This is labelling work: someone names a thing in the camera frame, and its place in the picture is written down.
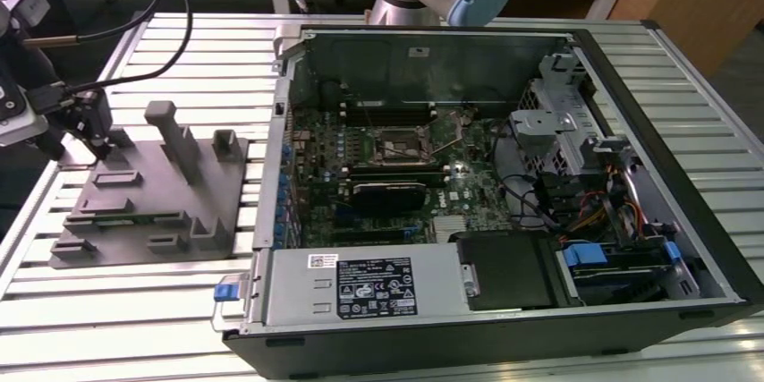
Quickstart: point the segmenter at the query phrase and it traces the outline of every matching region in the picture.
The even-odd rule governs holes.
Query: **blue tab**
[[[678,251],[678,246],[673,242],[665,242],[663,248],[666,249],[670,262],[675,263],[677,261],[681,261],[681,252]]]
[[[601,246],[595,243],[573,243],[563,251],[563,262],[567,267],[577,266],[578,264],[605,264],[607,257]]]
[[[567,267],[577,266],[575,250],[571,247],[562,250],[562,257]]]
[[[238,301],[238,284],[214,285],[214,301]]]

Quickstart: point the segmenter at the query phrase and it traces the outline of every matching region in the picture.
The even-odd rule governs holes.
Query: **table surface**
[[[145,125],[150,100],[171,100],[177,122],[209,138],[233,129],[249,139],[246,184],[233,257],[226,260],[91,267],[47,267],[50,245],[74,206],[87,171],[47,169],[0,245],[0,374],[3,382],[45,380],[214,380],[265,382],[225,348],[210,328],[211,288],[222,276],[249,269],[255,202],[275,73],[271,40],[295,15],[197,14],[193,39],[159,78],[107,89],[114,124],[134,140],[158,139]],[[362,23],[359,16],[314,16],[310,22]],[[166,61],[183,33],[181,14],[158,13],[122,39],[101,78],[147,72]],[[635,21],[498,19],[491,26],[585,28],[686,170],[731,240],[764,279],[764,158],[727,106],[689,80],[689,69]],[[610,128],[615,115],[597,100]],[[3,256],[10,260],[3,263]],[[222,315],[241,318],[241,302]],[[347,378],[347,382],[427,380],[609,382],[611,380],[761,380],[764,313],[723,327],[693,330],[635,353],[570,357],[491,366],[417,370]]]

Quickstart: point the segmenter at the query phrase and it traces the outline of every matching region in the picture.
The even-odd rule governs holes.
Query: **motherboard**
[[[446,242],[511,228],[489,152],[495,119],[466,106],[291,113],[299,247]]]

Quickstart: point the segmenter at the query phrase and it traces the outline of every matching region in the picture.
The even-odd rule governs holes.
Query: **red wire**
[[[587,193],[583,195],[583,198],[581,199],[581,210],[579,210],[578,213],[577,213],[578,218],[583,216],[583,209],[586,208],[586,202],[587,202],[587,200],[589,200],[593,196],[595,196],[595,195],[598,195],[598,194],[603,194],[603,193],[605,193],[605,191],[591,191],[591,192],[587,192]]]

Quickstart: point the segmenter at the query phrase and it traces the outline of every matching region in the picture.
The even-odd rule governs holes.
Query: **warning label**
[[[342,319],[415,315],[410,259],[338,261],[335,302]]]

